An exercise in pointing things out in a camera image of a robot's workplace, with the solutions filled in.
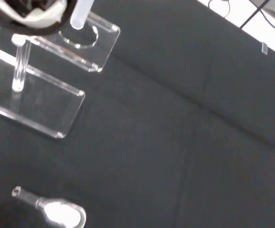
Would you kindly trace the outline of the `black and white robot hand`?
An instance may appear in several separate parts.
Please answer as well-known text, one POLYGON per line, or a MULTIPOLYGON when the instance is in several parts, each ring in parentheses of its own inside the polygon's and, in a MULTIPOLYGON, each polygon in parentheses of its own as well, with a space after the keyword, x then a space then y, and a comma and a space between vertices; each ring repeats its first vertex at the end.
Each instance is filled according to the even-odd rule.
POLYGON ((76 0, 0 0, 0 28, 27 36, 48 36, 70 20, 76 0))

